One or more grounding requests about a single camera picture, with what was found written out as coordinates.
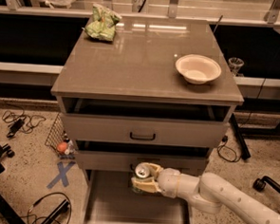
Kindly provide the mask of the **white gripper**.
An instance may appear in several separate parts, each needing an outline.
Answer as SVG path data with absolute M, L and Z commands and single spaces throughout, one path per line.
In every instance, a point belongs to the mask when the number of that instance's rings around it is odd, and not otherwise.
M 145 193 L 161 192 L 166 197 L 189 199 L 198 192 L 199 178 L 173 168 L 163 170 L 158 164 L 141 162 L 137 177 L 132 177 L 131 182 L 134 188 Z

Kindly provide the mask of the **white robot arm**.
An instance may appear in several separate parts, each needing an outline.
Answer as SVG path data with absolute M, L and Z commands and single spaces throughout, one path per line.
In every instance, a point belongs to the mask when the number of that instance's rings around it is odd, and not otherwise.
M 207 214 L 216 214 L 226 206 L 246 224 L 280 224 L 280 214 L 213 173 L 193 177 L 177 169 L 141 162 L 131 182 L 134 188 L 145 193 L 184 199 L 190 206 Z

